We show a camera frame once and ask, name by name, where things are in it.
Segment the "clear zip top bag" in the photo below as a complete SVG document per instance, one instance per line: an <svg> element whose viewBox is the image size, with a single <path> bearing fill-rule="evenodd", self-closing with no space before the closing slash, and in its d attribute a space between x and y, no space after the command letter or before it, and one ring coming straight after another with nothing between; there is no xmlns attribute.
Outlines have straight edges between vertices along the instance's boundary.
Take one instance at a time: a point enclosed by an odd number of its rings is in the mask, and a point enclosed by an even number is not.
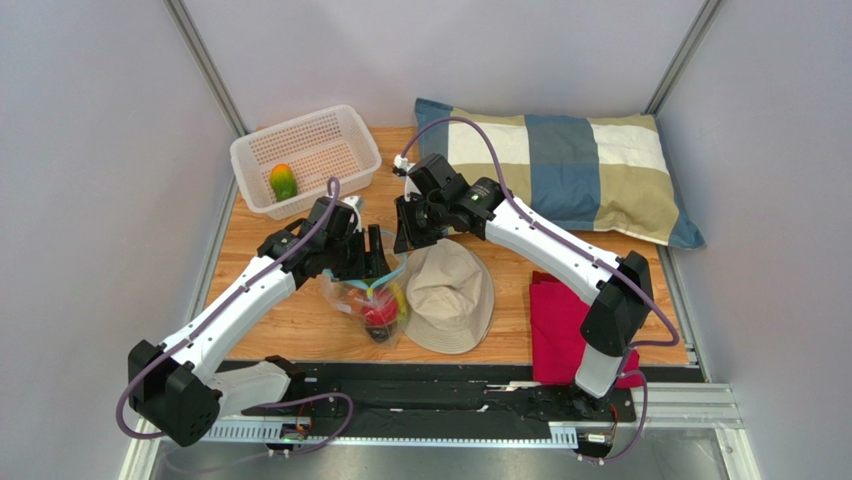
<svg viewBox="0 0 852 480"><path fill-rule="evenodd" d="M367 240L371 276L341 280L326 270L320 277L322 294L333 308L360 323L372 342L393 348L408 320L403 289L408 255L396 254L396 235L376 224L368 227Z"/></svg>

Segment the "green orange fake mango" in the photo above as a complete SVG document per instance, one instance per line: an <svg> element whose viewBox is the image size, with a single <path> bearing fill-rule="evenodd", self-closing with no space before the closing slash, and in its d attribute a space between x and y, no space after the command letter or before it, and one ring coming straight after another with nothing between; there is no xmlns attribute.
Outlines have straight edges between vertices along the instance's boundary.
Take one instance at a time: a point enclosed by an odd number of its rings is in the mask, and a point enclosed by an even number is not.
<svg viewBox="0 0 852 480"><path fill-rule="evenodd" d="M268 180L277 202L289 200L299 193L295 174L287 164L275 165L269 173Z"/></svg>

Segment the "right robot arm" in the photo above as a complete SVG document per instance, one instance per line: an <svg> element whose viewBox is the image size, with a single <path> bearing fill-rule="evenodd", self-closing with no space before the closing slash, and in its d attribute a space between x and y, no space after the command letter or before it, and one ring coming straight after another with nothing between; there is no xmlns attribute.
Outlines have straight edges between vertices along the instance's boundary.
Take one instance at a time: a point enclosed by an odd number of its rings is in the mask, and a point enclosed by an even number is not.
<svg viewBox="0 0 852 480"><path fill-rule="evenodd" d="M607 397L652 310L648 260L579 240L522 205L498 181L468 183L442 155L416 163L397 156L393 172L405 180L405 192L395 200L395 251L432 246L450 232L469 233L543 268L589 307L580 326L586 345L571 382L588 399Z"/></svg>

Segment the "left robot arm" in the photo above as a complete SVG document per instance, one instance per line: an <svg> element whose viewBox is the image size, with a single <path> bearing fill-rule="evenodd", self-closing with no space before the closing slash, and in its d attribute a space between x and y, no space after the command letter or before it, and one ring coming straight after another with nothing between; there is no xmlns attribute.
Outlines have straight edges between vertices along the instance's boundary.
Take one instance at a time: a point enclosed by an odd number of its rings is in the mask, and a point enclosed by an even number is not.
<svg viewBox="0 0 852 480"><path fill-rule="evenodd" d="M279 356L225 373L218 368L268 311L309 279L325 272L340 280L389 273L381 229L362 224L363 210L359 196L321 197L307 218L267 236L234 283L194 320L159 344L137 343L116 416L130 407L156 427L153 438L187 447L221 417L283 400L304 376Z"/></svg>

